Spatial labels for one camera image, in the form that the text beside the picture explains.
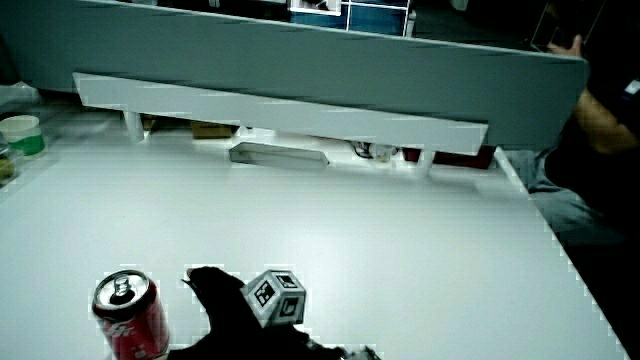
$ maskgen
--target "cup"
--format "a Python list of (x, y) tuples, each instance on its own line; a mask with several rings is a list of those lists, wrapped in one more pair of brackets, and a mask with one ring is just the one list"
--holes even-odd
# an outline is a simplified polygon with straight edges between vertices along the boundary
[(35, 116), (12, 116), (0, 121), (0, 132), (10, 148), (22, 151), (25, 159), (33, 159), (42, 156), (45, 149), (39, 125)]

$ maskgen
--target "person's arm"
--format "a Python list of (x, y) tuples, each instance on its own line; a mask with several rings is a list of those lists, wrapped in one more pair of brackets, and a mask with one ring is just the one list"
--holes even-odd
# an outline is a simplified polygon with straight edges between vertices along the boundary
[[(549, 51), (558, 55), (582, 56), (582, 37), (577, 35), (570, 49), (549, 44)], [(585, 89), (573, 109), (582, 131), (587, 136), (591, 148), (600, 154), (616, 154), (640, 146), (638, 136)]]

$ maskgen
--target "table surface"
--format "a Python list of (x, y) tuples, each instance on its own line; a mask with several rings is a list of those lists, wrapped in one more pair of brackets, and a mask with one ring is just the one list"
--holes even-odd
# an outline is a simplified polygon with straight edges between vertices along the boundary
[[(383, 359), (623, 359), (602, 313), (513, 175), (355, 157), (344, 142), (188, 127), (130, 144), (120, 114), (34, 106), (47, 154), (0, 189), (3, 359), (105, 359), (89, 305), (108, 273), (158, 285), (171, 348), (208, 321), (180, 279), (289, 269), (316, 341)], [(231, 163), (240, 140), (325, 151), (324, 170)]]

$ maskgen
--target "gloved hand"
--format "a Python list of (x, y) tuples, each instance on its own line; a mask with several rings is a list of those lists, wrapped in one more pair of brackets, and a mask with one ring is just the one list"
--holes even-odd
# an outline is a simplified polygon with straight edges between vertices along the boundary
[(293, 325), (262, 328), (245, 301), (242, 280), (215, 267), (187, 270), (185, 281), (209, 316), (211, 331), (195, 345), (172, 350), (168, 360), (339, 360), (343, 349), (325, 348)]

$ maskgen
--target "red soda can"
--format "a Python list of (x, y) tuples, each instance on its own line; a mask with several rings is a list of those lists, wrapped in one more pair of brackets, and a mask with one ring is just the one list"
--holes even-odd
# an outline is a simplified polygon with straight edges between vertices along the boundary
[(153, 359), (166, 352), (169, 330), (158, 289), (144, 273), (107, 276), (96, 288), (92, 309), (118, 360)]

